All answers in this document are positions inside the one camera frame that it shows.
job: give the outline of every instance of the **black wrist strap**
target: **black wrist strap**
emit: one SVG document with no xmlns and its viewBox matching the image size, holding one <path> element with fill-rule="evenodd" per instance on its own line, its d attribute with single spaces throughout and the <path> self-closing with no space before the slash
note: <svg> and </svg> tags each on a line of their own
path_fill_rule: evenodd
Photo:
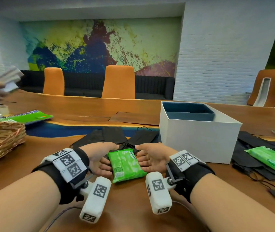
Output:
<svg viewBox="0 0 275 232">
<path fill-rule="evenodd" d="M 89 166 L 89 158 L 87 154 L 79 148 L 74 149 L 74 151 L 81 157 L 82 162 L 86 166 Z M 76 176 L 74 179 L 72 179 L 68 183 L 63 179 L 59 170 L 50 161 L 45 161 L 44 163 L 40 164 L 39 166 L 34 168 L 32 172 L 43 171 L 46 174 L 48 174 L 56 183 L 60 191 L 61 200 L 59 204 L 67 204 L 74 200 L 74 198 L 79 194 L 79 191 L 81 189 L 81 187 L 77 187 L 76 189 L 74 189 L 72 187 L 72 184 L 77 185 L 79 182 L 83 181 L 88 170 L 89 168 L 87 168 L 85 171 L 80 173 L 78 176 Z"/>
<path fill-rule="evenodd" d="M 176 183 L 174 190 L 178 194 L 183 195 L 189 203 L 191 203 L 190 194 L 197 182 L 207 174 L 211 173 L 215 175 L 214 171 L 202 162 L 190 166 L 184 172 L 181 172 L 172 160 L 168 163 L 168 166 L 176 180 L 182 179 Z"/>
</svg>

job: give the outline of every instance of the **black sofa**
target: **black sofa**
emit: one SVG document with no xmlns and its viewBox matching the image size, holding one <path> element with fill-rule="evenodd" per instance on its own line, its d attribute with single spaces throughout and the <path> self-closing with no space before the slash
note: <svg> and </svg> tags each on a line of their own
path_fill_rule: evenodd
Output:
<svg viewBox="0 0 275 232">
<path fill-rule="evenodd" d="M 24 76 L 18 82 L 20 89 L 42 93 L 43 71 L 22 71 Z M 66 96 L 86 96 L 100 98 L 104 85 L 104 74 L 63 72 Z M 175 79 L 161 76 L 135 76 L 136 99 L 172 100 Z"/>
</svg>

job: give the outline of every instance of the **forearm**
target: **forearm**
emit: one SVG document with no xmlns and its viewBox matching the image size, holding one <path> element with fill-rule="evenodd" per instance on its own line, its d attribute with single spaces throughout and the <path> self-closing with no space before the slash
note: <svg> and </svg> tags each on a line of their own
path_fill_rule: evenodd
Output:
<svg viewBox="0 0 275 232">
<path fill-rule="evenodd" d="M 275 214 L 213 174 L 193 188 L 190 201 L 212 232 L 275 231 Z"/>
<path fill-rule="evenodd" d="M 60 192 L 37 171 L 0 190 L 0 232 L 37 232 L 58 207 Z"/>
</svg>

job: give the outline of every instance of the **green notebook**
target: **green notebook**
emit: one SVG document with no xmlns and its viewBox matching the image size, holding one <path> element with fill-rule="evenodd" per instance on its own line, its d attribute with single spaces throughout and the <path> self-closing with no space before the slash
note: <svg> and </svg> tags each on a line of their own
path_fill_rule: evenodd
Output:
<svg viewBox="0 0 275 232">
<path fill-rule="evenodd" d="M 23 113 L 20 115 L 8 116 L 5 118 L 0 118 L 0 121 L 7 121 L 7 122 L 19 122 L 25 125 L 37 123 L 40 121 L 50 120 L 52 119 L 52 115 L 44 114 L 39 110 L 30 111 L 27 113 Z"/>
</svg>

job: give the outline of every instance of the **colorful mural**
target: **colorful mural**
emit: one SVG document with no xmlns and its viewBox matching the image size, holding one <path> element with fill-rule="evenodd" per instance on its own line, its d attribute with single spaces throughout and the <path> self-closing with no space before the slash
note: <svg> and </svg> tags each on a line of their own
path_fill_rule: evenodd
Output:
<svg viewBox="0 0 275 232">
<path fill-rule="evenodd" d="M 133 66 L 136 75 L 174 76 L 181 18 L 21 22 L 30 70 L 104 73 Z"/>
</svg>

